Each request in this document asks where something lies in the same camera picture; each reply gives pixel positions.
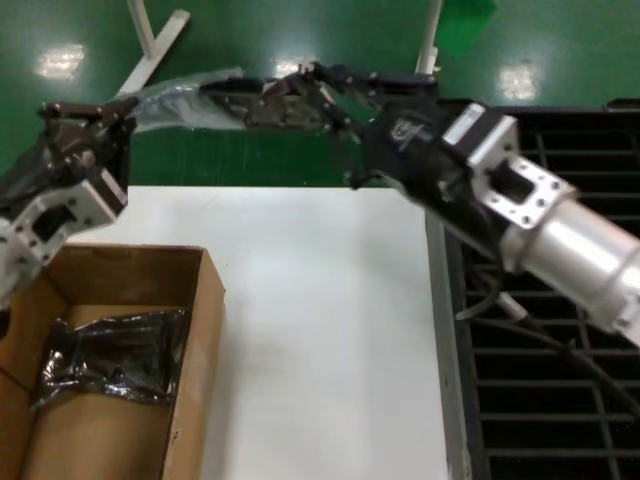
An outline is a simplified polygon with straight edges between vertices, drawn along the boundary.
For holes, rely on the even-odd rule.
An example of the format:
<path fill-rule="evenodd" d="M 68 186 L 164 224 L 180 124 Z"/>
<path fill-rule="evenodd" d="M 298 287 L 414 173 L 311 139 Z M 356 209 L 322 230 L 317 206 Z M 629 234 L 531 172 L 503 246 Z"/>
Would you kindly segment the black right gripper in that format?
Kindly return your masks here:
<path fill-rule="evenodd" d="M 436 78 L 424 73 L 369 72 L 311 62 L 301 75 L 341 94 L 368 99 L 438 91 Z M 478 251 L 495 249 L 504 230 L 479 207 L 471 189 L 471 169 L 444 141 L 452 115 L 429 100 L 404 99 L 387 104 L 364 128 L 326 86 L 319 94 L 323 130 L 332 138 L 349 189 L 359 190 L 380 178 L 435 215 L 460 241 Z"/>

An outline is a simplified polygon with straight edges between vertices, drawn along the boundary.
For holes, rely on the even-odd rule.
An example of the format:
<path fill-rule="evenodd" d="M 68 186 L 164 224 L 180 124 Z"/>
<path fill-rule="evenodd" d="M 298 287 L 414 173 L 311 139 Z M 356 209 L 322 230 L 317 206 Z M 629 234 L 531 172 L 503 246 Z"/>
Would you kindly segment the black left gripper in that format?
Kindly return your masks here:
<path fill-rule="evenodd" d="M 54 123 L 35 144 L 21 153 L 1 174 L 1 204 L 18 206 L 51 190 L 74 186 L 106 170 L 127 194 L 130 180 L 131 137 L 136 120 L 126 118 L 139 104 L 136 97 L 103 104 L 52 102 L 41 108 L 46 121 L 85 120 L 96 125 Z"/>

